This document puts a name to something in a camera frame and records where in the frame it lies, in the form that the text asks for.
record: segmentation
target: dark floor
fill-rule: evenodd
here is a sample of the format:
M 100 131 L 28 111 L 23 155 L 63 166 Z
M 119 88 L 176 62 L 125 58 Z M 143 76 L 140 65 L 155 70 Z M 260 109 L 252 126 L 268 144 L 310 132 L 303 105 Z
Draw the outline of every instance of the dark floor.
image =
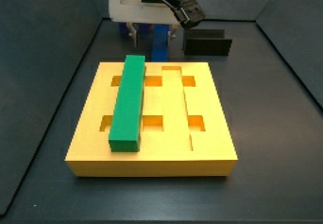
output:
M 57 110 L 32 167 L 3 220 L 323 220 L 323 114 L 254 23 L 207 22 L 234 39 L 208 61 L 239 163 L 228 178 L 83 178 L 64 163 L 100 61 L 149 54 L 104 21 Z

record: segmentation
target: yellow block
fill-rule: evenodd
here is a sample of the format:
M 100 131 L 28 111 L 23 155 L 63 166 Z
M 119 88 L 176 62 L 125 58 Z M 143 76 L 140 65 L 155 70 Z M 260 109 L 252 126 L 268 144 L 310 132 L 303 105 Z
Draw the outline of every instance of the yellow block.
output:
M 107 136 L 123 67 L 100 63 L 65 156 L 75 175 L 230 175 L 238 155 L 206 62 L 147 62 L 140 152 L 111 152 Z

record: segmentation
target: white robot part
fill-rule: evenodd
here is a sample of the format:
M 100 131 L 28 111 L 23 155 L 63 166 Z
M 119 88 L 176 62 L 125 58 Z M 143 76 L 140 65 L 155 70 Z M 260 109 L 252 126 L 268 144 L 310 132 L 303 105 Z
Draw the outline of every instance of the white robot part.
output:
M 108 0 L 109 17 L 113 22 L 178 25 L 171 9 L 160 3 L 141 0 Z

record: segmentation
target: green bar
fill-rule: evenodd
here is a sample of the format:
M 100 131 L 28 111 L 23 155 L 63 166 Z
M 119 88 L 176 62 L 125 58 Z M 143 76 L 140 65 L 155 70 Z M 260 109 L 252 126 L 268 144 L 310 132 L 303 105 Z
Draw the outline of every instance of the green bar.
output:
M 145 78 L 145 56 L 127 55 L 108 134 L 112 152 L 137 152 Z

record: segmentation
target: rectangular hole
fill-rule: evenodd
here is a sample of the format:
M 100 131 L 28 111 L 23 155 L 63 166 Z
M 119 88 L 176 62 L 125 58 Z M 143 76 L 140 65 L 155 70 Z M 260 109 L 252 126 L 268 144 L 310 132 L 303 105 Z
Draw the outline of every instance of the rectangular hole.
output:
M 163 115 L 143 115 L 143 131 L 163 131 Z
M 100 131 L 107 131 L 111 128 L 112 118 L 113 118 L 112 115 L 103 116 L 103 120 L 101 120 L 101 124 L 100 124 Z
M 194 76 L 182 76 L 183 86 L 196 87 L 196 79 Z
M 163 86 L 160 76 L 145 76 L 145 86 Z
M 182 71 L 182 67 L 180 66 L 162 66 L 163 70 L 179 70 Z
M 120 86 L 120 82 L 121 82 L 121 76 L 113 76 L 111 80 L 111 86 L 113 87 Z
M 190 131 L 206 131 L 202 115 L 188 115 Z

